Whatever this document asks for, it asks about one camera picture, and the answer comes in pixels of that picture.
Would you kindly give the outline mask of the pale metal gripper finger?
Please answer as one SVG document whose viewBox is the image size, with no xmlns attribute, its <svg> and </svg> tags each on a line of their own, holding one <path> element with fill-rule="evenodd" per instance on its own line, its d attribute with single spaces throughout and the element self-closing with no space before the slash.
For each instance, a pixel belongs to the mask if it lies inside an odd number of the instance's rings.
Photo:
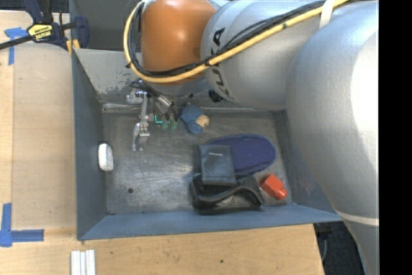
<svg viewBox="0 0 412 275">
<path fill-rule="evenodd" d="M 141 133 L 140 123 L 136 123 L 133 128 L 133 139 L 132 139 L 132 150 L 137 151 L 140 145 L 140 133 Z"/>
<path fill-rule="evenodd" d="M 143 146 L 147 143 L 150 137 L 149 124 L 143 123 L 140 125 L 140 145 Z"/>
</svg>

